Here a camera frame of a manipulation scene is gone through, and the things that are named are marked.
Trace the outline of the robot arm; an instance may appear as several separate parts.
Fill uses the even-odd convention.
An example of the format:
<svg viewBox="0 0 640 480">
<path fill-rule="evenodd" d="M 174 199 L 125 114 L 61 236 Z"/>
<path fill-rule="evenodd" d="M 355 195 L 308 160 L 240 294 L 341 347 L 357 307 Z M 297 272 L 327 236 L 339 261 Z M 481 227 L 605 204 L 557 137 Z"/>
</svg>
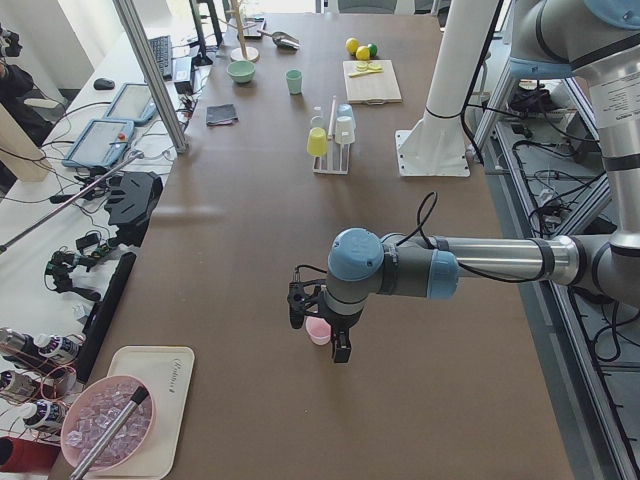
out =
<svg viewBox="0 0 640 480">
<path fill-rule="evenodd" d="M 518 79 L 583 78 L 618 226 L 609 236 L 550 240 L 427 236 L 421 228 L 377 236 L 342 231 L 317 279 L 294 278 L 293 328 L 329 325 L 332 357 L 351 354 L 350 329 L 372 294 L 448 299 L 460 277 L 504 283 L 549 280 L 629 306 L 639 303 L 639 5 L 635 1 L 519 1 L 509 66 Z"/>
</svg>

